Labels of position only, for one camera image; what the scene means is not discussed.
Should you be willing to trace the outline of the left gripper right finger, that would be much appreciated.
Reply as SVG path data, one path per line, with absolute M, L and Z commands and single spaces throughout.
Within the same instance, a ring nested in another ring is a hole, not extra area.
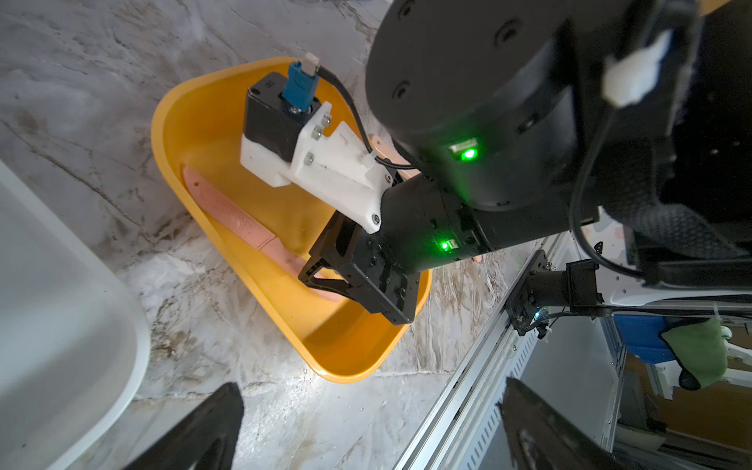
M 499 403 L 512 461 L 518 469 L 621 469 L 522 381 L 509 377 Z

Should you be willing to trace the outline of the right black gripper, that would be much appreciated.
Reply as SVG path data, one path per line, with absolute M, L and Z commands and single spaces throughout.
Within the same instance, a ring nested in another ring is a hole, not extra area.
M 493 249 L 472 208 L 418 175 L 385 192 L 381 228 L 373 234 L 334 213 L 298 279 L 326 299 L 353 300 L 393 325 L 406 325 L 418 311 L 422 272 Z

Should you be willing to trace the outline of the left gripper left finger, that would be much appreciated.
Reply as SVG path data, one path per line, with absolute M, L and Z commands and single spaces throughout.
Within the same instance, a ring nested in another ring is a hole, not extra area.
M 128 469 L 230 469 L 244 403 L 236 383 L 223 384 Z

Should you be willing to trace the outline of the long pink sheathed knife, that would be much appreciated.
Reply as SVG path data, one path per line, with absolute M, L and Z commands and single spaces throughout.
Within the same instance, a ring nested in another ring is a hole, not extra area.
M 172 184 L 176 195 L 267 313 L 308 304 L 317 315 L 329 315 L 350 303 L 326 299 L 298 279 L 313 229 L 323 227 L 331 207 L 293 187 L 275 194 L 248 172 L 202 176 L 206 168 L 179 164 L 164 174 L 181 180 Z

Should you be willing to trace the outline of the white plastic bin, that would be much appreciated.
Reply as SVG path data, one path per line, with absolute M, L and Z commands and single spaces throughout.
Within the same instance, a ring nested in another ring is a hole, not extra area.
M 149 356 L 135 295 L 2 168 L 2 467 L 68 467 L 127 408 Z

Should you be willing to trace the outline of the yellow plastic bin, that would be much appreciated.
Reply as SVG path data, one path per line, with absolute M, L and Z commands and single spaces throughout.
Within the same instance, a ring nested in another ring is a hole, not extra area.
M 157 165 L 174 194 L 307 365 L 340 384 L 375 372 L 405 329 L 299 282 L 331 207 L 273 188 L 240 163 L 248 90 L 286 57 L 220 70 L 172 88 L 152 119 Z

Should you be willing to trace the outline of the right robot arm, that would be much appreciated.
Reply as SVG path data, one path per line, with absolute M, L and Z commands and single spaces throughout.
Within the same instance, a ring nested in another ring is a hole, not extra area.
M 605 210 L 615 273 L 666 290 L 751 287 L 751 5 L 397 1 L 368 106 L 415 177 L 368 234 L 335 213 L 299 278 L 397 324 L 421 272 Z

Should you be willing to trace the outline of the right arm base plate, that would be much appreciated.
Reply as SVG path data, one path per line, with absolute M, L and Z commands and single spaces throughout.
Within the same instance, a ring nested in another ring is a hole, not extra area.
M 593 260 L 577 260 L 553 270 L 545 251 L 534 252 L 504 303 L 513 329 L 521 336 L 535 331 L 544 338 L 558 318 L 610 315 L 597 290 L 598 269 Z

